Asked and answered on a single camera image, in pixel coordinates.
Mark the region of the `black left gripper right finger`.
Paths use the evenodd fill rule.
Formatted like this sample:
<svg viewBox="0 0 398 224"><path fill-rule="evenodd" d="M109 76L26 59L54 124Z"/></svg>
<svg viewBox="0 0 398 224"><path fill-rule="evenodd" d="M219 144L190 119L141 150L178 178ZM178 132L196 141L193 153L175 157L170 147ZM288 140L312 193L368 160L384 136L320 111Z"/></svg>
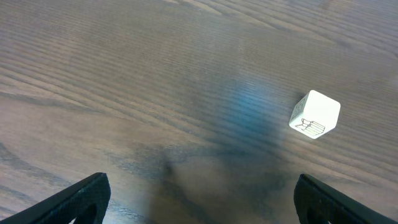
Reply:
<svg viewBox="0 0 398 224"><path fill-rule="evenodd" d="M397 224L309 174L298 178L294 205L301 224Z"/></svg>

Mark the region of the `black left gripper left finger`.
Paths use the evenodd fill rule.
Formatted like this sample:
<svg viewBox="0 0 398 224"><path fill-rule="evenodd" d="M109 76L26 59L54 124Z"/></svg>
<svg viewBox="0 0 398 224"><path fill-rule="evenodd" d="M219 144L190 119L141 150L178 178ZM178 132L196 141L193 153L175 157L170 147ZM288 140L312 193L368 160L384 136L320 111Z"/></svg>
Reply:
<svg viewBox="0 0 398 224"><path fill-rule="evenodd" d="M1 224L102 224L110 197L108 176L97 172Z"/></svg>

